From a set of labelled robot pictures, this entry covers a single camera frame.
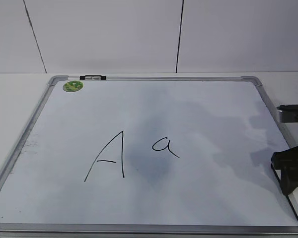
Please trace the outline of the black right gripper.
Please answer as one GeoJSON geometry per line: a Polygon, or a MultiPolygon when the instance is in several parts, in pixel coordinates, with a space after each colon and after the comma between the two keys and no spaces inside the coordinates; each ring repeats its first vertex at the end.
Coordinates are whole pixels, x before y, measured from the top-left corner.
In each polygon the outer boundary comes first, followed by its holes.
{"type": "Polygon", "coordinates": [[[282,169],[280,188],[283,195],[291,194],[298,187],[298,146],[274,152],[271,162],[275,169],[282,169]]]}

